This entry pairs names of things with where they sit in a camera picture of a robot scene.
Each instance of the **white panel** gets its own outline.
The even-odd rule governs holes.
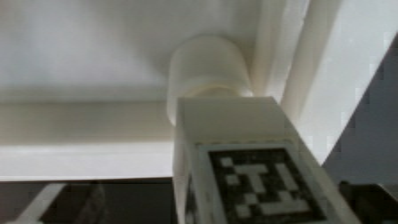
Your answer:
[[[324,161],[398,31],[395,0],[310,1],[282,109]]]
[[[0,180],[170,176],[163,103],[0,104]]]
[[[0,101],[163,100],[191,37],[225,37],[250,60],[259,3],[0,0]]]

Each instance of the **white cylinder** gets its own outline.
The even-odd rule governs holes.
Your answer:
[[[170,59],[166,114],[175,124],[179,97],[252,96],[244,59],[223,38],[200,36],[177,48]]]

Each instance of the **black pattern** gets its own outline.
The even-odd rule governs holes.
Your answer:
[[[228,158],[232,165],[221,164],[221,159]],[[250,149],[250,150],[223,150],[209,152],[209,160],[214,172],[214,180],[218,185],[218,192],[221,198],[223,212],[227,224],[276,224],[276,223],[305,223],[324,220],[323,212],[307,188],[307,184],[298,172],[292,160],[289,158],[285,149]],[[259,164],[266,167],[266,173],[260,173],[259,180],[266,189],[262,193],[255,192],[250,178],[246,175],[236,174],[236,167],[244,167]],[[287,190],[282,177],[275,168],[275,164],[284,164],[291,178],[296,184],[296,190]],[[230,185],[225,177],[237,176],[237,184]],[[264,215],[259,204],[278,203],[278,192],[287,192],[291,199],[303,201],[307,210],[301,212],[282,212],[278,214]],[[236,205],[244,204],[244,194],[255,198],[248,204],[250,215],[241,218],[236,212]]]

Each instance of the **dark background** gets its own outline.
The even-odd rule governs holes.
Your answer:
[[[398,38],[323,167],[335,183],[398,183]],[[0,223],[19,215],[42,186],[0,184]],[[108,223],[175,223],[170,178],[120,180],[104,192]]]

